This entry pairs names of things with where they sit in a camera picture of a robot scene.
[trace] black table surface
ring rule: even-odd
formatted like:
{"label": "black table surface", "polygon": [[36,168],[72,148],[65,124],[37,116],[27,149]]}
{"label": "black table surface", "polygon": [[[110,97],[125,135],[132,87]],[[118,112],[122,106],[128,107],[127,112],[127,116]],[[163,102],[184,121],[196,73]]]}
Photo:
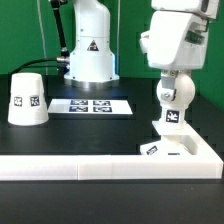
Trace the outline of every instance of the black table surface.
{"label": "black table surface", "polygon": [[[0,76],[0,155],[138,154],[157,140],[158,80],[122,78],[118,87],[83,90],[43,77],[45,99],[125,99],[133,115],[57,115],[46,124],[7,122],[10,77]],[[224,113],[196,95],[186,120],[223,158]],[[0,182],[0,223],[223,223],[222,180]]]}

